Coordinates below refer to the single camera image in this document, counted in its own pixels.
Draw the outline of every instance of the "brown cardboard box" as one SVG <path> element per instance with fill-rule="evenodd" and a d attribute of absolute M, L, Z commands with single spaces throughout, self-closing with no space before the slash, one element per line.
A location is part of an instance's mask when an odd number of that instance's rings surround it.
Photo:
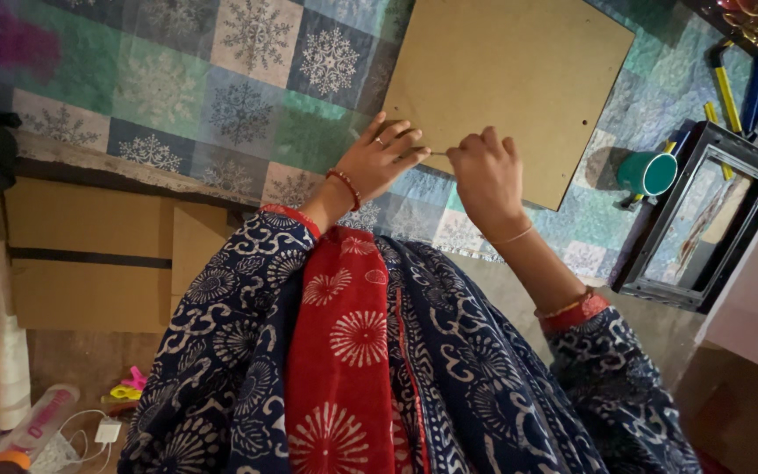
<path fill-rule="evenodd" d="M 163 332 L 224 243 L 226 210 L 19 178 L 5 192 L 21 327 Z"/>

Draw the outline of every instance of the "teal cup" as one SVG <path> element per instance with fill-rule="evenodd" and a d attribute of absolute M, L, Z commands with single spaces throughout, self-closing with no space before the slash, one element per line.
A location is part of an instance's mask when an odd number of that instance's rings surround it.
<path fill-rule="evenodd" d="M 677 160 L 672 154 L 633 152 L 619 166 L 616 180 L 622 189 L 645 196 L 657 196 L 671 187 L 675 176 Z"/>

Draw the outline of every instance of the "blue printed kurta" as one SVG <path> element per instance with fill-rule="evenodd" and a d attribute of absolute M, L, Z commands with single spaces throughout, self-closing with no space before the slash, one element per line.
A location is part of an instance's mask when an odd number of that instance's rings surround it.
<path fill-rule="evenodd" d="M 289 463 L 283 373 L 315 242 L 299 221 L 259 212 L 213 256 L 160 344 L 119 472 L 309 473 Z M 375 244 L 413 472 L 700 472 L 615 308 L 548 335 L 549 370 L 439 251 Z M 363 470 L 331 460 L 328 472 Z"/>

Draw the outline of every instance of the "finger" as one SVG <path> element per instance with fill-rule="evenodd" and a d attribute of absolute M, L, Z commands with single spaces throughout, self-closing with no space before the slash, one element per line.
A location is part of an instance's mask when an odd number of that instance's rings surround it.
<path fill-rule="evenodd" d="M 388 152 L 388 154 L 399 156 L 403 154 L 405 150 L 411 148 L 411 146 L 414 145 L 415 142 L 418 141 L 422 136 L 423 136 L 422 130 L 420 129 L 412 130 L 411 132 L 408 132 L 405 135 L 402 135 L 401 137 L 399 137 L 399 139 L 397 139 L 396 142 L 391 144 L 390 147 L 385 148 L 385 151 Z"/>
<path fill-rule="evenodd" d="M 504 140 L 502 140 L 502 146 L 504 147 L 504 151 L 508 152 L 510 156 L 516 158 L 516 145 L 514 144 L 513 138 L 506 136 Z"/>
<path fill-rule="evenodd" d="M 447 158 L 453 168 L 456 168 L 464 157 L 464 152 L 458 147 L 452 147 L 447 150 Z"/>
<path fill-rule="evenodd" d="M 376 133 L 379 132 L 379 127 L 382 126 L 382 123 L 385 121 L 385 116 L 385 112 L 382 111 L 373 117 L 373 121 L 370 123 L 370 125 L 367 126 L 367 128 L 365 128 L 364 132 L 359 137 L 359 141 L 363 145 L 371 144 L 374 136 L 376 136 Z"/>
<path fill-rule="evenodd" d="M 404 171 L 419 165 L 420 163 L 423 162 L 424 159 L 428 158 L 430 155 L 431 155 L 431 148 L 422 147 L 416 150 L 414 153 L 410 154 L 409 156 L 397 161 L 394 164 L 394 166 L 396 166 L 399 169 L 399 173 L 403 173 Z"/>
<path fill-rule="evenodd" d="M 495 126 L 485 126 L 482 132 L 482 140 L 490 151 L 500 151 L 499 135 L 496 134 Z"/>
<path fill-rule="evenodd" d="M 461 140 L 461 145 L 458 146 L 462 150 L 479 151 L 484 148 L 484 142 L 477 133 L 470 133 L 466 138 Z"/>
<path fill-rule="evenodd" d="M 384 132 L 379 134 L 379 139 L 385 144 L 385 147 L 391 144 L 391 142 L 399 135 L 411 126 L 411 122 L 403 120 L 390 125 Z"/>

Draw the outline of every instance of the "red dupatta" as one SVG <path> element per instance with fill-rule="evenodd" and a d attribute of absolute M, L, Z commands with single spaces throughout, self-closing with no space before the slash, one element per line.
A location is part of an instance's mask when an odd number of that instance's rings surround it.
<path fill-rule="evenodd" d="M 293 209 L 263 210 L 317 232 Z M 386 291 L 387 269 L 372 233 L 336 226 L 318 240 L 304 268 L 286 361 L 286 432 L 295 473 L 412 471 L 392 404 Z"/>

